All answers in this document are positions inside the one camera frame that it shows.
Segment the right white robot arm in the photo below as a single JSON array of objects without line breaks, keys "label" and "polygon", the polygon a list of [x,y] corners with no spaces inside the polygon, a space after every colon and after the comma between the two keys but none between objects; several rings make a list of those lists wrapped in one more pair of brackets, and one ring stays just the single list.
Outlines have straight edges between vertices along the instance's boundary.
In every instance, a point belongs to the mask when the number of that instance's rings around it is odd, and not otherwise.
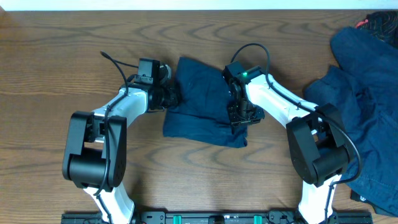
[{"label": "right white robot arm", "polygon": [[222,76],[233,98],[228,105],[232,127],[259,123],[269,114],[287,132],[290,159],[303,180],[294,222],[335,223],[331,207],[335,186],[354,159],[354,146],[338,110],[301,99],[261,67],[245,70],[233,62]]}]

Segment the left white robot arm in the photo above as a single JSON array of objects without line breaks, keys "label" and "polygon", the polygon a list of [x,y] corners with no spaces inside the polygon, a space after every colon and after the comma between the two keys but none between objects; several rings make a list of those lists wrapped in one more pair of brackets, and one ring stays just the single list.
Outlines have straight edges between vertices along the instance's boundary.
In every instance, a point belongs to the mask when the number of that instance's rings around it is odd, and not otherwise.
[{"label": "left white robot arm", "polygon": [[140,115],[178,105],[180,90],[161,85],[122,85],[118,94],[92,112],[70,118],[62,174],[95,201],[98,213],[64,213],[62,223],[137,223],[135,204],[123,184],[127,129]]}]

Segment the dark blue shorts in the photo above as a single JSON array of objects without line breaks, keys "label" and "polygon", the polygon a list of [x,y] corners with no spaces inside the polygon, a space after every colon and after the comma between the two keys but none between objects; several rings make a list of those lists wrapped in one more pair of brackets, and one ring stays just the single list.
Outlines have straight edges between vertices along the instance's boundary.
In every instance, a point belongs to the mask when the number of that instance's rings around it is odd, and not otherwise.
[{"label": "dark blue shorts", "polygon": [[247,146],[247,128],[234,129],[230,124],[227,106],[231,97],[221,70],[180,57],[175,84],[179,87],[181,100],[166,112],[165,137],[235,148]]}]

